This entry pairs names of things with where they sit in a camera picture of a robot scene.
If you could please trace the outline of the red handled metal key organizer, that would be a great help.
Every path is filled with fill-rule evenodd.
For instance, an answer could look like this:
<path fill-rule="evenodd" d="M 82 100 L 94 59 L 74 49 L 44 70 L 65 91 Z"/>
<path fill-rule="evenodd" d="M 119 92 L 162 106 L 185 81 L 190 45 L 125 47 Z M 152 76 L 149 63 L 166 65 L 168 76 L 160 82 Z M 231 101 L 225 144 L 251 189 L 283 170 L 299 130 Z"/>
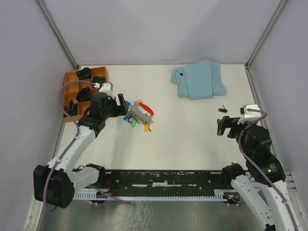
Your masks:
<path fill-rule="evenodd" d="M 128 112 L 136 119 L 138 124 L 153 123 L 153 110 L 145 105 L 143 101 L 137 100 L 128 107 Z"/>

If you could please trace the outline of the blue key tag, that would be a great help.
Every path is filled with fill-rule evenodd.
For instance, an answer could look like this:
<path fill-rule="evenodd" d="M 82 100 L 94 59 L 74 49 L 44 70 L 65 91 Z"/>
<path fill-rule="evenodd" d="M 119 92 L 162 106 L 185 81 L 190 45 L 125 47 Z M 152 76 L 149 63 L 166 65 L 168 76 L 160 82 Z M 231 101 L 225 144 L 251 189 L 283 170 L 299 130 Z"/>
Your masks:
<path fill-rule="evenodd" d="M 128 119 L 130 119 L 130 117 L 131 117 L 131 115 L 128 114 L 128 115 L 126 115 L 125 117 L 123 117 L 123 120 L 128 120 Z"/>

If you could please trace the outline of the yellow key tag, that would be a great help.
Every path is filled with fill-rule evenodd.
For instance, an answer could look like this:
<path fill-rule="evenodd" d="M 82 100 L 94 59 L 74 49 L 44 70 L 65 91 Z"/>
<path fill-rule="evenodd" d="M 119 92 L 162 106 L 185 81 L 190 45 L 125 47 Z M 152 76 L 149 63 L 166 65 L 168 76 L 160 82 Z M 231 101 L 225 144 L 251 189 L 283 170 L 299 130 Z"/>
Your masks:
<path fill-rule="evenodd" d="M 150 130 L 150 125 L 149 124 L 145 124 L 144 125 L 144 131 L 145 132 L 149 132 L 149 130 Z"/>

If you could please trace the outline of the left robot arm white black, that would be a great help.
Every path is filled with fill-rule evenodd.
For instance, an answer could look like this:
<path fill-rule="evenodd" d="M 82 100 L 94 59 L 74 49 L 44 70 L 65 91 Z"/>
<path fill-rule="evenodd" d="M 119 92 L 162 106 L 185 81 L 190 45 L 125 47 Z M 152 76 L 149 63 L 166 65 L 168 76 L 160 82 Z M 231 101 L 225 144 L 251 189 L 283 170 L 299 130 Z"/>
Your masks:
<path fill-rule="evenodd" d="M 75 170 L 75 164 L 85 149 L 104 129 L 107 119 L 126 116 L 128 105 L 123 94 L 117 98 L 98 92 L 90 101 L 77 130 L 60 154 L 46 165 L 38 165 L 33 172 L 34 197 L 44 205 L 67 208 L 76 192 L 91 185 L 97 188 L 107 182 L 105 168 L 87 164 L 82 170 Z"/>

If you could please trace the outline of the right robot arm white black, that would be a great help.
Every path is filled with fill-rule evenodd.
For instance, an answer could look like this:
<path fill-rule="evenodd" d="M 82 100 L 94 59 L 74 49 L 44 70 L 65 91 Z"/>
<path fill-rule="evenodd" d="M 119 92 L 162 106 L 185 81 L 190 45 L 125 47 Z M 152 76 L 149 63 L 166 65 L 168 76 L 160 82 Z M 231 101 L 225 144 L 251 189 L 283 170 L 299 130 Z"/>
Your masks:
<path fill-rule="evenodd" d="M 280 161 L 271 153 L 269 131 L 253 122 L 224 116 L 217 120 L 217 135 L 235 139 L 246 162 L 247 171 L 237 163 L 222 169 L 221 184 L 234 188 L 265 231 L 302 231 L 287 190 L 286 175 Z"/>

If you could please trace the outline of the green key tag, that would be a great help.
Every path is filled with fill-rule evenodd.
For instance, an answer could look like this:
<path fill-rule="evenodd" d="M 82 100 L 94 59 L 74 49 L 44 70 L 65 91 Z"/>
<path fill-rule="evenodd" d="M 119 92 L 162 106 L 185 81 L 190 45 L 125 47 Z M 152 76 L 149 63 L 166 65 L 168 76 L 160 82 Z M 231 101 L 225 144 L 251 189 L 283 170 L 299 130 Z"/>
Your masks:
<path fill-rule="evenodd" d="M 132 121 L 131 121 L 131 126 L 134 128 L 134 127 L 136 127 L 136 119 L 135 118 L 133 118 L 132 119 Z"/>

